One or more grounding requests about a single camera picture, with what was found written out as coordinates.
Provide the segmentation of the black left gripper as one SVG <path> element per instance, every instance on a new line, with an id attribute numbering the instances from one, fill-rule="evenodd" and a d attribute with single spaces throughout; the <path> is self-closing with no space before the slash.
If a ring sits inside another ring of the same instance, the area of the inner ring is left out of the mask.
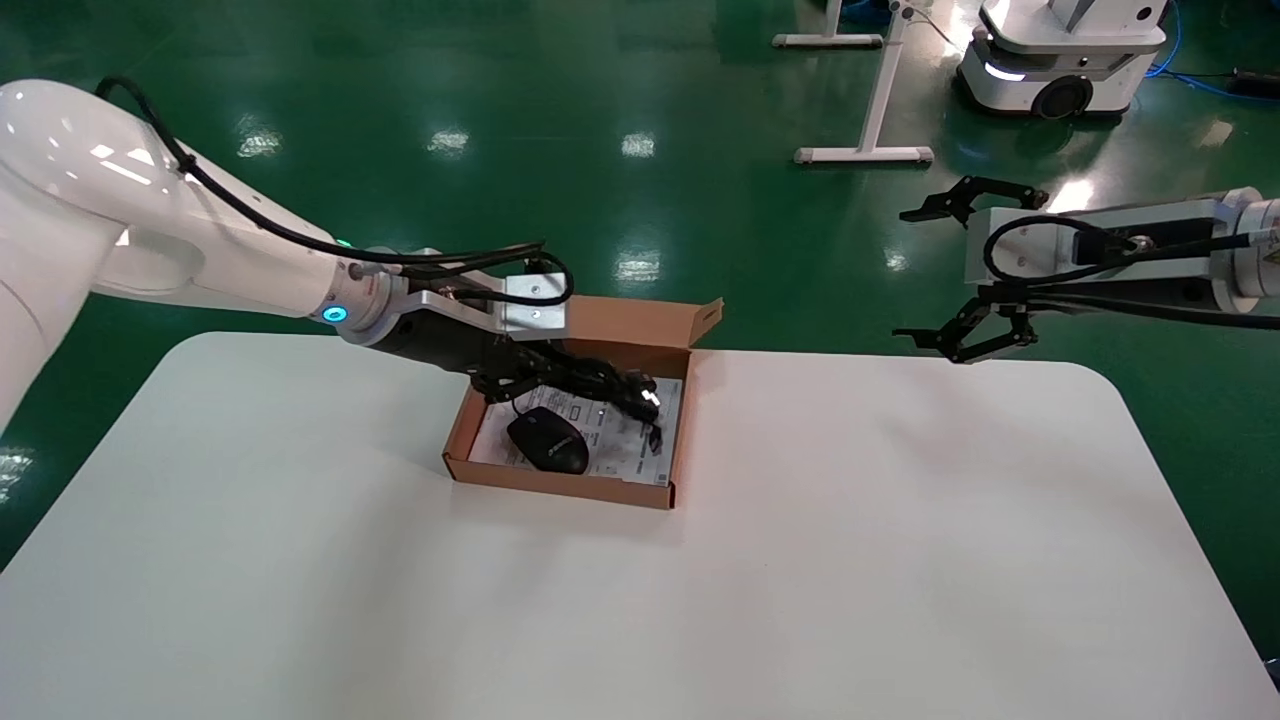
<path id="1" fill-rule="evenodd" d="M 609 404 L 620 411 L 658 411 L 655 380 L 556 345 L 520 345 L 431 310 L 407 313 L 375 342 L 378 352 L 466 375 L 486 404 L 506 404 L 540 387 Z"/>

